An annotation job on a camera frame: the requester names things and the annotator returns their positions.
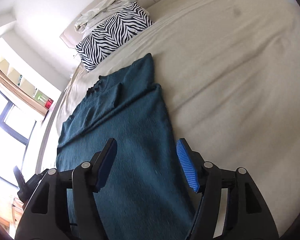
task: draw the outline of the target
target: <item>white bedsheet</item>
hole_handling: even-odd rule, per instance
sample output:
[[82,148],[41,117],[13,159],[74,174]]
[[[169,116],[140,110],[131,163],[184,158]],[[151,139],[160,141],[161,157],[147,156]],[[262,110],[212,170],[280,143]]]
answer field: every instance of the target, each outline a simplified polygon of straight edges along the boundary
[[148,11],[153,26],[93,71],[77,70],[58,132],[99,75],[150,52],[175,138],[220,168],[247,168],[282,235],[300,212],[300,8],[284,0],[162,0]]

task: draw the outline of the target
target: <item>window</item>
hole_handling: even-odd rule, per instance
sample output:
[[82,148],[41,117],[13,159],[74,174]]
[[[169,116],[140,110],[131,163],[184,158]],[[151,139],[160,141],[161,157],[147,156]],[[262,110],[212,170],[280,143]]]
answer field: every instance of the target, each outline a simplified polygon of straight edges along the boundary
[[13,185],[13,167],[22,170],[35,124],[0,91],[0,177]]

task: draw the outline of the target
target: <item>white wall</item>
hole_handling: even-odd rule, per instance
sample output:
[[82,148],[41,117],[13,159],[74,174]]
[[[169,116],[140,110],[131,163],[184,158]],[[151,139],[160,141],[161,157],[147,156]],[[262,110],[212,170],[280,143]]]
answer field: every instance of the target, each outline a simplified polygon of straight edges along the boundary
[[[54,87],[56,87],[59,91],[63,91],[69,82],[69,78],[66,78],[61,73],[59,73],[55,68],[53,68],[50,64],[48,64],[41,56],[36,53],[19,35],[15,33],[15,31],[11,30],[8,33],[3,35],[3,39],[6,43],[13,49],[35,72],[37,72],[40,76],[42,76],[45,80],[51,83]],[[37,77],[32,76],[29,72],[29,69],[25,70],[20,69],[19,64],[13,64],[13,62],[7,61],[11,64],[13,68],[15,68],[34,86],[36,86]],[[42,92],[46,90],[44,87],[37,86]]]
[[[0,38],[1,60],[6,59],[7,62],[10,63],[12,68],[16,69],[19,73],[22,73],[30,83],[32,83],[34,86],[40,89],[47,96],[49,96],[53,100],[58,99],[61,94],[61,91],[63,91],[66,86],[66,81],[63,83],[61,88],[61,86],[58,84],[58,81],[60,81],[60,79],[55,78],[53,76],[55,73],[50,73],[49,71],[47,71],[46,77],[44,78],[40,75],[40,73],[35,71],[34,68],[32,68],[29,65],[29,63],[27,63],[22,57],[20,57],[20,55],[17,52],[23,55],[27,62],[29,62],[30,64],[33,64],[35,66],[36,63],[38,63],[41,67],[43,67],[43,70],[47,70],[47,68],[50,68],[51,72],[56,72],[55,69],[49,66],[48,64],[44,65],[44,61],[39,57],[36,57],[37,54],[35,54],[35,52],[31,50],[31,48],[27,47],[26,44],[22,44],[22,40],[17,39],[17,35],[14,34],[13,31],[11,31],[11,33],[6,33],[4,37]],[[60,89],[52,85],[51,82],[53,82],[53,78],[55,79],[54,83],[58,84],[58,87],[60,87]]]
[[78,66],[59,38],[70,22],[93,0],[0,0],[0,13],[12,10],[15,32],[66,78]]
[[0,15],[0,36],[13,29],[16,19],[11,13]]

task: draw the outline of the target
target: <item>window frame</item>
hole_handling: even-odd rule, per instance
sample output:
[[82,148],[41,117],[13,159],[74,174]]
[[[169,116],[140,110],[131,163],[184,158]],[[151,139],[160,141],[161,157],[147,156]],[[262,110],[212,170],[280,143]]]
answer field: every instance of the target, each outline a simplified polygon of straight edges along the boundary
[[[22,165],[20,167],[20,171],[22,171],[23,168],[23,163],[24,163],[24,158],[25,158],[25,154],[27,152],[28,149],[28,145],[29,145],[29,141],[31,139],[31,135],[32,132],[34,130],[35,125],[37,124],[37,121],[34,122],[33,128],[31,130],[31,133],[29,135],[29,139],[25,138],[23,135],[19,134],[17,131],[15,131],[14,129],[12,129],[10,126],[8,126],[5,123],[5,118],[7,117],[7,115],[9,114],[10,110],[12,109],[13,106],[15,106],[12,101],[10,99],[8,99],[0,90],[0,94],[8,101],[8,103],[6,104],[4,110],[2,111],[1,115],[0,115],[0,127],[7,132],[9,135],[11,135],[13,138],[15,138],[16,140],[18,140],[19,142],[21,142],[22,144],[25,145],[25,150],[24,150],[24,154],[23,154],[23,159],[22,159]],[[6,179],[2,178],[0,176],[0,178],[6,182],[8,182],[9,184],[14,185],[13,183],[7,181]]]

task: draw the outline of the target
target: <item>red box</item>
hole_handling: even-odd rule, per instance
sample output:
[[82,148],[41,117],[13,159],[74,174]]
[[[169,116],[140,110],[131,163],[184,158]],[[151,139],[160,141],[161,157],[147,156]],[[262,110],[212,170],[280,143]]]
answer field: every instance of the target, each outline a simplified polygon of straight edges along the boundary
[[52,100],[51,98],[49,98],[48,101],[45,103],[45,107],[46,107],[47,109],[50,109],[52,103],[53,103],[53,100]]

